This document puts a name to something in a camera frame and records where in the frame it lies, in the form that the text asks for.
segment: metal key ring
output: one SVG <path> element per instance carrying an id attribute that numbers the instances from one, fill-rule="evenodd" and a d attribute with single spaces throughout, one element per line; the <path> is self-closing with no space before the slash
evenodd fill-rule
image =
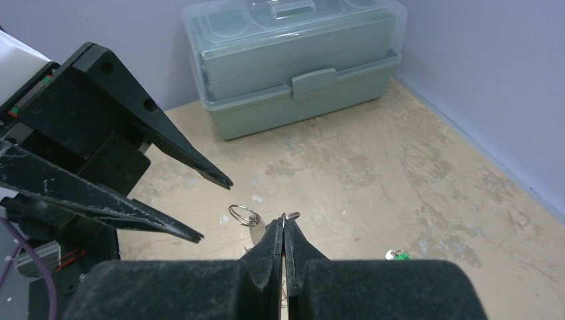
<path id="1" fill-rule="evenodd" d="M 252 219 L 248 219 L 246 217 L 243 217 L 239 213 L 235 212 L 235 210 L 233 208 L 241 208 L 241 209 L 247 210 L 247 211 L 251 212 L 251 217 L 260 217 L 255 211 L 253 211 L 249 208 L 243 207 L 242 205 L 230 205 L 228 207 L 228 211 L 231 214 L 231 216 L 234 217 L 237 221 L 241 222 L 242 225 L 245 225 L 247 227 L 254 227 L 255 225 L 257 225 L 257 223 L 255 221 L 253 221 Z"/>
<path id="2" fill-rule="evenodd" d="M 293 213 L 283 213 L 281 215 L 282 219 L 282 228 L 284 228 L 285 221 L 288 220 L 296 220 L 300 217 L 300 212 L 293 212 Z"/>

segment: box handle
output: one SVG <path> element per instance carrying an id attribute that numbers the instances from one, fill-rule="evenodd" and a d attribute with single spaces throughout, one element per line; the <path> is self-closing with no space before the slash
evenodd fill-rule
<path id="1" fill-rule="evenodd" d="M 271 15 L 275 19 L 282 19 L 291 15 L 301 15 L 316 11 L 316 4 L 312 0 L 298 0 L 291 3 L 282 3 L 271 7 Z"/>
<path id="2" fill-rule="evenodd" d="M 318 70 L 292 78 L 292 99 L 301 101 L 333 88 L 337 72 L 334 68 Z"/>

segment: wire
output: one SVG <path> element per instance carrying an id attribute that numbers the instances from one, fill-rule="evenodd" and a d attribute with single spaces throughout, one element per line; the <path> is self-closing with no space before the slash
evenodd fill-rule
<path id="1" fill-rule="evenodd" d="M 19 252 L 20 249 L 21 249 L 20 245 L 16 246 L 16 248 L 14 248 L 14 251 L 12 251 L 12 254 L 10 255 L 12 259 L 6 262 L 6 268 L 4 268 L 4 271 L 2 271 L 2 275 L 0 275 L 0 289 L 2 289 L 2 284 L 4 283 L 4 280 L 6 280 L 6 277 L 10 272 L 10 267 L 12 266 L 14 259 L 16 259 L 17 253 Z"/>
<path id="2" fill-rule="evenodd" d="M 84 249 L 80 250 L 80 249 L 81 248 L 76 248 L 75 250 L 72 250 L 71 252 L 62 256 L 62 258 L 59 259 L 59 266 L 57 267 L 57 271 L 72 264 L 73 262 L 78 260 L 78 258 L 84 256 L 87 253 L 86 250 Z"/>
<path id="3" fill-rule="evenodd" d="M 12 234 L 16 240 L 18 240 L 19 244 L 25 249 L 27 254 L 31 257 L 37 269 L 39 270 L 40 274 L 43 276 L 43 280 L 45 280 L 45 286 L 47 287 L 47 293 L 49 294 L 49 317 L 48 320 L 56 320 L 57 318 L 57 292 L 55 290 L 55 283 L 53 282 L 53 278 L 51 276 L 51 272 L 49 268 L 45 265 L 43 260 L 37 255 L 35 250 L 33 250 L 32 246 L 24 239 L 24 237 L 14 228 L 14 226 L 8 221 L 6 218 L 0 218 L 0 222 L 6 227 L 8 232 Z"/>

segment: transparent plastic lid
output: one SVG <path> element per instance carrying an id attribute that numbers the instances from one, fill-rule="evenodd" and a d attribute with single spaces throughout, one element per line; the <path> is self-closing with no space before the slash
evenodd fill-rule
<path id="1" fill-rule="evenodd" d="M 183 17 L 187 25 L 192 25 L 187 29 L 193 50 L 205 58 L 243 51 L 265 41 L 285 41 L 304 32 L 324 32 L 335 27 L 332 21 L 335 19 L 349 18 L 350 24 L 369 22 L 372 18 L 361 17 L 364 13 L 386 11 L 395 3 L 391 0 L 199 1 L 185 7 Z"/>

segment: box latch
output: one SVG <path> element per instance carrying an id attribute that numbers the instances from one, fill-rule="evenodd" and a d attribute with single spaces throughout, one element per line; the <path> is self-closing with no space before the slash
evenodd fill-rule
<path id="1" fill-rule="evenodd" d="M 292 78 L 292 99 L 302 101 L 330 91 L 336 83 L 335 69 L 323 69 Z"/>

